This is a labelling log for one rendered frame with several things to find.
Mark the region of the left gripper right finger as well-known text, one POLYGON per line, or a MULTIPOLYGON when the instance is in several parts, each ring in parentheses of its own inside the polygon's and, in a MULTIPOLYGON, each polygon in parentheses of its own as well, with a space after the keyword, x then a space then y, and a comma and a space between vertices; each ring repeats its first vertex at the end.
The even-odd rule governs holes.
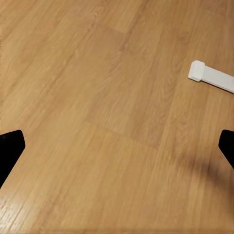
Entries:
POLYGON ((218 147, 234 169, 234 131, 222 130, 218 147))

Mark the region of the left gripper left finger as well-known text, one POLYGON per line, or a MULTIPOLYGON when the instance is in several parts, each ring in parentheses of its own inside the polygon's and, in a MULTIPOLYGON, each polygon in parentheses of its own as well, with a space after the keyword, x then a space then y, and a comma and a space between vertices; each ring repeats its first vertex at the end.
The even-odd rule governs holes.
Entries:
POLYGON ((0 188, 25 149, 21 130, 0 135, 0 188))

